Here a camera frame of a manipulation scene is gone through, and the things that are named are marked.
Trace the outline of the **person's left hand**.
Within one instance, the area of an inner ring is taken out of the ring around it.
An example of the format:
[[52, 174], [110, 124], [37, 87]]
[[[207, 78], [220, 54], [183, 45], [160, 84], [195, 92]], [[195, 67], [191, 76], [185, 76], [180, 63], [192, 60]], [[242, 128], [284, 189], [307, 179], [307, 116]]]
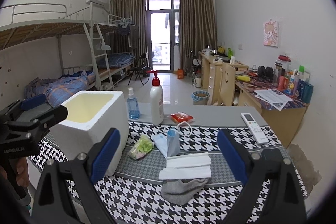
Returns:
[[19, 186], [28, 187], [30, 184], [27, 158], [10, 160], [11, 167], [15, 169], [16, 182]]

